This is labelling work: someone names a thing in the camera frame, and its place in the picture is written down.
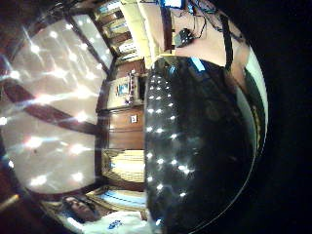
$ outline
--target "black cable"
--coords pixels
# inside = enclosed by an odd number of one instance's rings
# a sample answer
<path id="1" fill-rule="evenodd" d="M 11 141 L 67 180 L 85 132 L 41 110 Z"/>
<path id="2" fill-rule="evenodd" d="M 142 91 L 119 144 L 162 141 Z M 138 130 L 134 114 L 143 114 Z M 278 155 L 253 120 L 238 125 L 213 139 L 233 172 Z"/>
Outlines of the black cable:
<path id="1" fill-rule="evenodd" d="M 194 37 L 194 39 L 199 39 L 199 38 L 201 38 L 202 35 L 203 35 L 204 28 L 205 28 L 205 26 L 207 25 L 207 20 L 206 20 L 206 18 L 203 17 L 203 16 L 194 16 L 194 18 L 195 18 L 195 17 L 204 18 L 204 21 L 205 21 L 204 24 L 203 24 L 202 30 L 201 30 L 201 34 L 200 34 L 198 37 Z"/>

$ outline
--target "wooden trim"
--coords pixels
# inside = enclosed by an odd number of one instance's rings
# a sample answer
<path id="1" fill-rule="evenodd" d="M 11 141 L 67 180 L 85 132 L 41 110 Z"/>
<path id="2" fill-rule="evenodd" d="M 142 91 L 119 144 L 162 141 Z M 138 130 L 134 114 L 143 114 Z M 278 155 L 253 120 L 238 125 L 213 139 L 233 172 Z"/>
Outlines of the wooden trim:
<path id="1" fill-rule="evenodd" d="M 50 105 L 40 105 L 31 103 L 35 96 L 29 93 L 22 86 L 13 80 L 7 79 L 4 83 L 4 91 L 11 102 L 21 104 L 29 102 L 23 110 L 29 115 L 36 117 L 46 123 L 59 126 L 68 130 L 89 135 L 99 135 L 100 130 L 94 124 L 88 122 L 78 122 L 73 116 L 68 115 Z"/>
<path id="2" fill-rule="evenodd" d="M 171 50 L 173 48 L 173 23 L 171 17 L 171 11 L 169 8 L 160 7 L 160 12 L 163 21 L 164 31 L 164 51 Z"/>

